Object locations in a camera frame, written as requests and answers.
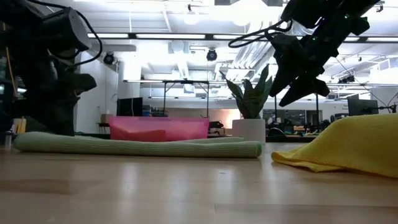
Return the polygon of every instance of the wooden tabletop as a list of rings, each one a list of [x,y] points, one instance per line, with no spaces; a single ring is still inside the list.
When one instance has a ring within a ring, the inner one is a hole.
[[[260,159],[10,154],[1,223],[397,223],[398,180]]]

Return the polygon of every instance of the snake plant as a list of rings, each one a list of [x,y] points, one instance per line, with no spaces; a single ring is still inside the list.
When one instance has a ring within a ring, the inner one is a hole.
[[[269,90],[272,86],[272,78],[267,80],[269,65],[267,65],[261,72],[261,76],[256,87],[253,88],[252,83],[248,79],[243,81],[244,93],[239,85],[228,80],[226,75],[221,71],[220,73],[226,80],[228,88],[231,90],[243,118],[259,119],[259,113],[268,99]]]

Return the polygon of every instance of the white planter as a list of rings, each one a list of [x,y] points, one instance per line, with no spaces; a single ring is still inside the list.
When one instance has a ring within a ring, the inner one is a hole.
[[[246,141],[259,141],[266,144],[266,121],[264,119],[239,119],[232,121],[232,135]]]

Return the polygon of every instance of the yellow towel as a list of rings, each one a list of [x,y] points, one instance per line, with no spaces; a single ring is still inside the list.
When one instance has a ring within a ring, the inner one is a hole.
[[[314,141],[272,160],[314,172],[361,170],[398,177],[398,114],[353,116],[331,124]]]

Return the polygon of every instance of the rolled green towel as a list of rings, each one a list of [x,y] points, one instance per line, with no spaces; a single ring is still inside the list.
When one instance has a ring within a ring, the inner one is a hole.
[[[14,147],[24,152],[219,158],[256,158],[262,151],[258,142],[242,141],[241,138],[198,139],[188,142],[133,142],[48,133],[22,134],[15,140]]]

